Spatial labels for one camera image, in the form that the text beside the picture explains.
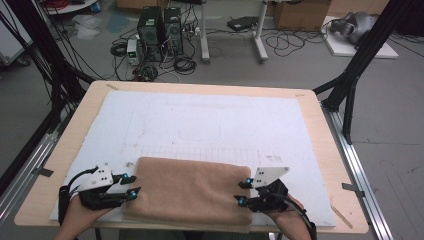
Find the aluminium rail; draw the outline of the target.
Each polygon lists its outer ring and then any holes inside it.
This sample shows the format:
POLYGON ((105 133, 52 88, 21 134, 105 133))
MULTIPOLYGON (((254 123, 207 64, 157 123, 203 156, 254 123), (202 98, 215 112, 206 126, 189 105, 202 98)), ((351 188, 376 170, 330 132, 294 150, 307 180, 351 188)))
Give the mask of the aluminium rail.
POLYGON ((33 171, 45 168, 75 111, 75 106, 65 106, 58 118, 50 111, 12 164, 0 176, 0 228, 11 219, 21 198, 29 192, 37 179, 38 176, 33 171))
POLYGON ((365 192, 364 197, 357 197, 365 215, 366 222, 377 240, 394 240, 391 230, 368 181, 359 156, 352 144, 342 133, 343 120, 338 112, 322 108, 324 116, 339 149, 351 184, 365 192))

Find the black flat device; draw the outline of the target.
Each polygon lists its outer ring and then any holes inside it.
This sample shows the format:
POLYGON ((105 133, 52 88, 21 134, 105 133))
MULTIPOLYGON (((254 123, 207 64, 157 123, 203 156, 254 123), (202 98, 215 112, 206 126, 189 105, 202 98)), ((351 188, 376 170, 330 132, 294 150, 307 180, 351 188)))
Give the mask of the black flat device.
POLYGON ((238 32, 246 29, 250 29, 258 23, 257 17, 244 16, 237 19, 232 19, 227 22, 227 26, 238 32))

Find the thin wooden stick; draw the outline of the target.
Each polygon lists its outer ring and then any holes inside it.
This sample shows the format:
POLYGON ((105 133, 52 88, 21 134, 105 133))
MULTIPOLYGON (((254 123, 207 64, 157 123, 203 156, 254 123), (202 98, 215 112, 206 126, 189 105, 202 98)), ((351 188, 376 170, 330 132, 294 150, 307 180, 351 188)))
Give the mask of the thin wooden stick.
POLYGON ((353 229, 352 223, 333 205, 331 204, 333 212, 342 220, 342 222, 349 228, 353 229))

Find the black frame strut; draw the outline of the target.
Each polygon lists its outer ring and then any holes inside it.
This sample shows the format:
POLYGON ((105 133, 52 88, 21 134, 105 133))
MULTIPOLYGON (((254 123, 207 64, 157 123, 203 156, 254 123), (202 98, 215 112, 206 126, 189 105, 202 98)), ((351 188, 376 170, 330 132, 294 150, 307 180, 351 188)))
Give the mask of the black frame strut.
POLYGON ((402 18, 416 4, 424 0, 389 0, 370 33, 360 44, 357 52, 335 79, 315 88, 313 92, 319 95, 331 90, 322 105, 330 112, 338 112, 339 106, 345 102, 342 136, 349 145, 352 144, 351 126, 354 112, 355 94, 358 81, 371 61, 375 58, 383 44, 399 25, 402 18))

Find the grey rounded device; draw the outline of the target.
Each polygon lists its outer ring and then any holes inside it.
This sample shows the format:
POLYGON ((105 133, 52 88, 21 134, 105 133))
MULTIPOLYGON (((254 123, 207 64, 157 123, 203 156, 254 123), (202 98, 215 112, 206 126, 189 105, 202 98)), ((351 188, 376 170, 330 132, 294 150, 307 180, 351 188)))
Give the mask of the grey rounded device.
POLYGON ((334 19, 330 23, 330 31, 345 37, 351 44, 357 45, 372 29, 378 16, 359 11, 349 12, 343 18, 334 19))

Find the grey tape piece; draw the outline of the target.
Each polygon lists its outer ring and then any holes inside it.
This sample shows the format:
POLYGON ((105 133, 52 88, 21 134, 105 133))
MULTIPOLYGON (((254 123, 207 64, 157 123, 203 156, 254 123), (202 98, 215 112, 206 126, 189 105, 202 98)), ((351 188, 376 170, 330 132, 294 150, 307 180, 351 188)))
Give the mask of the grey tape piece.
POLYGON ((344 190, 348 190, 348 191, 354 192, 357 197, 364 197, 365 196, 365 192, 363 190, 360 190, 356 185, 352 185, 352 184, 348 184, 348 183, 343 183, 342 184, 342 188, 344 190))

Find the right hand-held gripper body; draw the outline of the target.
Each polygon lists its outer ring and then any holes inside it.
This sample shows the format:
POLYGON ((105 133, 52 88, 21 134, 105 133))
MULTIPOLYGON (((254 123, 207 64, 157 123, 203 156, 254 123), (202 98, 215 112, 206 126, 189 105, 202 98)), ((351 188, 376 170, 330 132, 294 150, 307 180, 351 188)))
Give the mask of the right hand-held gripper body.
POLYGON ((262 213, 285 211, 288 208, 284 202, 288 188, 280 178, 289 171, 289 167, 258 167, 250 181, 258 196, 248 200, 248 208, 252 212, 262 213))

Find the slim black computer tower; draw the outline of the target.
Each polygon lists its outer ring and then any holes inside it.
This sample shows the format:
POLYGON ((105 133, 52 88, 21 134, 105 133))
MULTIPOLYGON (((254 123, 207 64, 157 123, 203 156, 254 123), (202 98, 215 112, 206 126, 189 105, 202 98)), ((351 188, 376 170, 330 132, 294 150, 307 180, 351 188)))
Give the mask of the slim black computer tower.
POLYGON ((181 55, 183 53, 181 9, 168 7, 164 9, 165 24, 165 44, 171 55, 181 55))

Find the large black computer tower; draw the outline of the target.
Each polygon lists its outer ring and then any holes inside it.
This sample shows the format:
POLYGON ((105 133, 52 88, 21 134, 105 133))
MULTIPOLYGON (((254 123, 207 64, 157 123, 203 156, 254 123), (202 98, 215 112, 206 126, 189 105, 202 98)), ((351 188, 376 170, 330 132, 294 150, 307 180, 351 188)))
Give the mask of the large black computer tower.
POLYGON ((159 6, 145 6, 142 9, 137 30, 143 46, 147 48, 145 55, 150 62, 162 60, 161 46, 165 40, 162 11, 159 6))

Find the white round table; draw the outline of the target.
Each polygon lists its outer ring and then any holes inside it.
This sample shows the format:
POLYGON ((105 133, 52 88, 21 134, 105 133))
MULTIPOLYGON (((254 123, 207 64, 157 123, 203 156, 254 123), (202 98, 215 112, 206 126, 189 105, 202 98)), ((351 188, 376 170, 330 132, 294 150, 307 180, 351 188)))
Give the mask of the white round table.
POLYGON ((101 9, 99 0, 60 0, 60 3, 67 1, 66 6, 45 6, 44 9, 51 15, 64 14, 90 8, 94 12, 101 9))

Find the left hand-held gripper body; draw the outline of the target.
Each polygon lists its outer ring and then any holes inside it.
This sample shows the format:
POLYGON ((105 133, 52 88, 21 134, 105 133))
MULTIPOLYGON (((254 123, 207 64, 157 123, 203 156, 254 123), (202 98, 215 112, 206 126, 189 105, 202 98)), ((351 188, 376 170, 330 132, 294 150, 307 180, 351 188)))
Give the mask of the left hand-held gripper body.
POLYGON ((89 170, 90 175, 77 186, 81 204, 90 210, 120 207, 125 200, 125 193, 108 193, 114 185, 110 168, 105 165, 89 170))

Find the white grid mat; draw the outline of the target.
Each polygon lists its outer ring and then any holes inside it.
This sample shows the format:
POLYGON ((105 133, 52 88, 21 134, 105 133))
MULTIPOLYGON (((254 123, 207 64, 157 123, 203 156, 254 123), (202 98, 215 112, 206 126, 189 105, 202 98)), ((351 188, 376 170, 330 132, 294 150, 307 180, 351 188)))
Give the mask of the white grid mat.
POLYGON ((132 175, 140 157, 286 167, 281 179, 310 219, 336 224, 298 98, 111 91, 66 179, 79 185, 102 165, 132 175))

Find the brown cardboard box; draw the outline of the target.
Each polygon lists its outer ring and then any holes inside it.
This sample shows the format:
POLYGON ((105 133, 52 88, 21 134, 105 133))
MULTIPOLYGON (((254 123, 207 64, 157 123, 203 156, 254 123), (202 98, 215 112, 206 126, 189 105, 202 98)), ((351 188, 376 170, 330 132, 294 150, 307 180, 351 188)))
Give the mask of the brown cardboard box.
POLYGON ((280 2, 274 9, 277 29, 318 31, 328 13, 332 0, 296 0, 280 2))

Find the white floor board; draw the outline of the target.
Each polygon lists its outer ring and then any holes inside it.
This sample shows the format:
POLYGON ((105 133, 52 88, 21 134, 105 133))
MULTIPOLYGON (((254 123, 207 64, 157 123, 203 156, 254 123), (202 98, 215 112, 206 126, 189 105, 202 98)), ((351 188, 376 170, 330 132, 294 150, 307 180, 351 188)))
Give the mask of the white floor board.
MULTIPOLYGON (((345 37, 339 33, 330 31, 330 22, 334 20, 333 16, 326 16, 321 29, 322 34, 326 35, 325 42, 334 56, 353 57, 356 54, 354 46, 348 42, 345 37)), ((387 44, 384 43, 376 54, 378 59, 397 59, 398 54, 387 44)))

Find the white table frame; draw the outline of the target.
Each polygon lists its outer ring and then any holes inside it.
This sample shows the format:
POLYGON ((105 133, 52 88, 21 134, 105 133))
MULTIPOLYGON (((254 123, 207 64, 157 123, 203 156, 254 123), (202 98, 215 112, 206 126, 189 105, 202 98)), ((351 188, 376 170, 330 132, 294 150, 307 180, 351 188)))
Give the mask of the white table frame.
MULTIPOLYGON (((252 39, 257 47, 259 54, 259 62, 264 63, 268 60, 268 54, 265 50, 264 44, 261 39, 262 29, 268 8, 269 0, 258 0, 260 2, 260 10, 258 14, 257 28, 252 31, 252 39)), ((205 64, 210 63, 208 38, 206 32, 206 16, 207 16, 207 2, 208 0, 200 0, 201 5, 201 28, 200 28, 200 47, 201 47, 201 59, 205 64)))

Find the brown towel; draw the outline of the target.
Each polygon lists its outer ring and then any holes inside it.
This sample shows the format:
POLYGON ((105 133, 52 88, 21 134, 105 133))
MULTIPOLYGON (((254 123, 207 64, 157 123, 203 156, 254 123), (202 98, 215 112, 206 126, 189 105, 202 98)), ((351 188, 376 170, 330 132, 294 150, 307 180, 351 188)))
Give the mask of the brown towel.
POLYGON ((246 166, 141 157, 135 170, 140 193, 123 208, 123 218, 177 226, 247 232, 252 213, 236 196, 250 191, 238 183, 251 176, 246 166))

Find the white cabinet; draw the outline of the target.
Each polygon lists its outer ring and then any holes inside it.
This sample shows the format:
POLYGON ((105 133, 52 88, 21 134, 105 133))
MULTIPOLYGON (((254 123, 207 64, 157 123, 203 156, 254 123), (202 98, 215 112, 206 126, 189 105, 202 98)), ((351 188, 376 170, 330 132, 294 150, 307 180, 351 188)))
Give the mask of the white cabinet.
MULTIPOLYGON (((31 46, 33 41, 19 21, 15 21, 17 24, 17 33, 31 46)), ((12 35, 9 29, 0 21, 0 65, 9 66, 15 61, 18 56, 24 52, 24 48, 21 43, 12 35)))

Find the white power supply unit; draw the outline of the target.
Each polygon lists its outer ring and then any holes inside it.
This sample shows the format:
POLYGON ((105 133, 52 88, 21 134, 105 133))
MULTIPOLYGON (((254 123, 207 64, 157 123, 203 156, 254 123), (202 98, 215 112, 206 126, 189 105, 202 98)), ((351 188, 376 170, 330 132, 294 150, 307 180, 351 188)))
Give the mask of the white power supply unit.
POLYGON ((137 39, 129 39, 127 41, 127 56, 132 66, 137 66, 141 63, 141 53, 137 39))

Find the person's right hand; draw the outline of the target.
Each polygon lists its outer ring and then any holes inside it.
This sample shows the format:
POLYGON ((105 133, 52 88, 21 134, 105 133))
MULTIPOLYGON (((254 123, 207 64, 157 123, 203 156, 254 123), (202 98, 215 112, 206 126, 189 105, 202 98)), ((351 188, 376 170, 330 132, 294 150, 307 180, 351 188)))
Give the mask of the person's right hand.
POLYGON ((267 216, 274 221, 282 234, 308 231, 305 221, 296 210, 270 212, 267 216))

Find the person's left hand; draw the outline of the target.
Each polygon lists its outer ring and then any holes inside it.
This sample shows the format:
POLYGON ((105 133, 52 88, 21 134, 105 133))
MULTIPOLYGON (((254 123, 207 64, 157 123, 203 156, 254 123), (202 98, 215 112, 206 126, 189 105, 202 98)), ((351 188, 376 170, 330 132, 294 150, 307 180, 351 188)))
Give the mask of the person's left hand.
POLYGON ((70 201, 59 231, 75 232, 80 235, 89 229, 100 217, 110 211, 112 211, 112 208, 90 210, 83 206, 80 197, 75 195, 70 201))

